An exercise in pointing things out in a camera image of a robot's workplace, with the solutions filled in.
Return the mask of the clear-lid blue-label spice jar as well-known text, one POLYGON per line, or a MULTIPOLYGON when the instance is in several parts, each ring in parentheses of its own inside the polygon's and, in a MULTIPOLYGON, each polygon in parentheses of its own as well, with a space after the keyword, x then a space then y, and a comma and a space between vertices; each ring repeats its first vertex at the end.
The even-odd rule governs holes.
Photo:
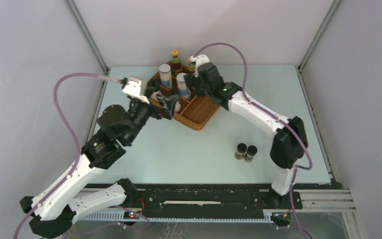
POLYGON ((187 75, 186 73, 177 74, 177 76, 176 76, 177 89, 178 89, 178 93, 179 93, 180 97, 182 97, 184 99, 189 99, 191 92, 188 89, 186 81, 185 81, 186 75, 187 75))

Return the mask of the black-cap spice bottle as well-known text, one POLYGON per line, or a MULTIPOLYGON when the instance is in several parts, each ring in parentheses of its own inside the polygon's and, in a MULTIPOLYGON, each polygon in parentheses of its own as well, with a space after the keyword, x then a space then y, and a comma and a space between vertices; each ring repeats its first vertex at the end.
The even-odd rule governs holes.
POLYGON ((180 114, 182 111, 182 104, 180 101, 175 103, 175 113, 180 114))

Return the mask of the red sauce bottle yellow cap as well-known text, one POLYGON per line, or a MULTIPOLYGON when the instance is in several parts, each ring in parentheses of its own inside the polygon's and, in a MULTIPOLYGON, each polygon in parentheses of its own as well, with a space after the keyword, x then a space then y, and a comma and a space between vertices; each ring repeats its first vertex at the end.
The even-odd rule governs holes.
POLYGON ((173 74, 176 77, 179 73, 182 73, 182 63, 179 57, 179 52, 176 49, 173 49, 171 51, 172 55, 172 68, 173 68, 173 74))

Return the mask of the clear-lid white spice jar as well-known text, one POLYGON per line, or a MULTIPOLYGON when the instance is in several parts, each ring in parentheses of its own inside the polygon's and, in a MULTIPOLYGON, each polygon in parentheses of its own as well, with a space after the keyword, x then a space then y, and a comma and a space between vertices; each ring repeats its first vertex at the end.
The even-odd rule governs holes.
POLYGON ((171 89, 173 85, 172 85, 172 73, 171 73, 170 65, 169 64, 160 65, 159 75, 160 75, 161 85, 171 89))

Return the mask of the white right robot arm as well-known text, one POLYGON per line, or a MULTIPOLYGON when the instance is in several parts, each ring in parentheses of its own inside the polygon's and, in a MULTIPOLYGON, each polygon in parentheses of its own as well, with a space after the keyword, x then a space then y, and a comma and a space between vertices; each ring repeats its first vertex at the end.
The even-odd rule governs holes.
POLYGON ((209 97, 216 105, 247 119, 272 139, 270 158, 276 165, 269 200, 275 208, 289 202, 297 161, 306 155, 308 142, 303 120, 286 118, 251 98, 234 82, 225 82, 211 62, 191 64, 192 74, 185 76, 198 96, 209 97))

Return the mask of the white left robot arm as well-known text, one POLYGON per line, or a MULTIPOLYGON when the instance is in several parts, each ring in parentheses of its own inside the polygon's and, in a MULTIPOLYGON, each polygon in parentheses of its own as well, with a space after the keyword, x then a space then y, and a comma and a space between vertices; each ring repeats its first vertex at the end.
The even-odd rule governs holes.
POLYGON ((21 199, 23 211, 32 217, 29 226, 34 234, 53 239, 94 212, 136 204, 137 188, 127 178, 86 196, 78 193, 126 153, 126 147, 132 145, 148 119, 171 120, 180 97, 162 95, 158 85, 143 90, 140 81, 128 79, 124 80, 122 90, 130 100, 129 108, 116 104, 105 108, 96 121, 99 130, 84 146, 78 147, 75 161, 64 174, 42 194, 21 199))

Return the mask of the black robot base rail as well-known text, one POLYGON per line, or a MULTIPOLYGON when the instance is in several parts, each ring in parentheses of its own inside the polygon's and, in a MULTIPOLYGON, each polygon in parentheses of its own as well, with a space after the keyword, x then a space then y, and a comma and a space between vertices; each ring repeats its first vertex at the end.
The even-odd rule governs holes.
POLYGON ((269 184, 139 184, 144 215, 154 219, 261 220, 268 211, 303 208, 298 192, 278 196, 269 184))

